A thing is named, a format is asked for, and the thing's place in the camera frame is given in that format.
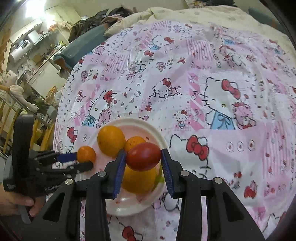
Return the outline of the person's left hand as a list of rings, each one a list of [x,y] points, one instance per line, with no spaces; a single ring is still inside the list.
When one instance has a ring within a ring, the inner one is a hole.
[[[6,192],[1,183],[1,196],[0,196],[1,216],[18,215],[18,206],[29,207],[29,214],[35,217],[41,211],[45,204],[45,197],[30,198],[15,192]]]

